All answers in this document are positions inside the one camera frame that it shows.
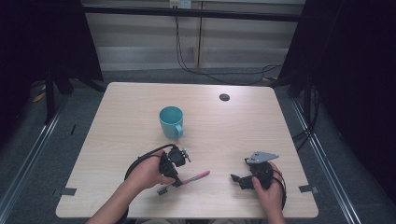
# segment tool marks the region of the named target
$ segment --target gray carpet floor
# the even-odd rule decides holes
[[[280,68],[268,73],[266,77],[276,77]],[[206,69],[211,73],[255,72],[260,69]],[[262,75],[217,75],[213,76],[228,84],[245,85],[252,82],[255,86],[266,86]],[[208,85],[226,84],[213,77],[191,74],[181,69],[115,71],[104,72],[103,86],[112,81],[155,82],[155,83],[196,83]],[[7,217],[7,223],[84,223],[86,219],[62,219],[55,215],[60,200],[53,191],[66,185],[78,153],[90,129],[103,93],[72,80],[75,90],[66,96],[67,103],[49,141],[39,155],[34,169],[29,174],[18,200]],[[277,87],[276,96],[288,124],[291,136],[303,130],[295,113],[292,100],[286,87]],[[39,92],[32,88],[32,98]],[[62,98],[57,94],[57,102]],[[38,103],[29,101],[21,112],[18,128],[0,149],[0,196],[4,196],[14,176],[21,168],[27,154],[43,129],[46,117],[45,99]],[[354,204],[361,223],[396,223],[396,208],[377,184],[374,177],[356,160],[348,144],[344,142],[327,113],[321,105],[315,126],[315,133],[322,144],[329,161],[347,195]],[[298,147],[302,141],[295,143]],[[311,219],[288,219],[288,223],[348,223],[332,188],[323,173],[317,156],[309,143],[299,150],[300,160],[308,182],[317,187],[315,200],[318,216]]]

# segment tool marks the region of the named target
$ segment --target teal mug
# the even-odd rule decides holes
[[[176,106],[167,106],[160,112],[163,133],[170,139],[183,136],[183,112]]]

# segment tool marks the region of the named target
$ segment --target wooden table top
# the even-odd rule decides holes
[[[227,102],[219,96],[230,96]],[[168,105],[183,110],[184,135],[167,139],[159,112]],[[128,217],[260,218],[253,189],[240,189],[230,174],[251,175],[244,158],[254,151],[278,154],[288,199],[285,217],[315,217],[318,208],[279,107],[274,90],[190,84],[111,83],[100,104],[67,188],[58,217],[91,217],[111,196],[131,163],[166,144],[185,147],[191,163],[177,167],[180,179],[210,175],[159,196],[160,185],[146,189],[130,205]]]

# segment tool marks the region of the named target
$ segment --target person's right hand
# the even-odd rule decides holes
[[[274,172],[274,178],[282,182],[282,173],[280,173],[272,162],[269,161],[269,163],[273,170],[277,171]],[[260,205],[262,206],[265,215],[267,215],[269,223],[285,223],[285,218],[283,218],[282,213],[282,186],[273,179],[270,188],[263,189],[260,180],[256,176],[253,176],[252,182],[254,189],[257,192],[257,196],[259,197]]]

